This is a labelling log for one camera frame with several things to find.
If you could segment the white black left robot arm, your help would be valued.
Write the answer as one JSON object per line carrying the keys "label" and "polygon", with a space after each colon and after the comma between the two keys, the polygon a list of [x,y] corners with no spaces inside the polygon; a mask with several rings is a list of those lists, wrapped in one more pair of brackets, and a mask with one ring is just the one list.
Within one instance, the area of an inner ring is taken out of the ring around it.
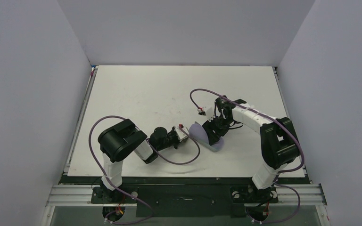
{"label": "white black left robot arm", "polygon": [[131,154],[136,154],[145,164],[150,164],[160,156],[160,151],[178,149],[189,138],[189,131],[180,124],[170,131],[157,127],[147,136],[130,119],[125,119],[102,131],[98,136],[100,151],[104,159],[101,166],[103,176],[98,187],[92,192],[94,204],[131,203],[138,195],[123,184],[123,162]]}

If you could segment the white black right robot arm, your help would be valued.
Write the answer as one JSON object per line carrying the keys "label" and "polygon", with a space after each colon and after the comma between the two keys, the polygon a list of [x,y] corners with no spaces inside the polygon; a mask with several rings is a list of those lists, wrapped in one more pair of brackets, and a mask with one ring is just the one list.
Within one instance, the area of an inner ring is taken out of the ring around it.
{"label": "white black right robot arm", "polygon": [[234,101],[226,96],[218,97],[213,107],[199,107],[198,113],[207,117],[201,130],[204,144],[213,150],[218,148],[222,138],[232,130],[232,124],[249,127],[260,136],[263,163],[251,178],[247,198],[251,202],[265,202],[274,199],[274,184],[279,175],[289,170],[289,164],[300,158],[302,168],[304,155],[296,137],[291,119],[275,118],[261,113],[243,99]]}

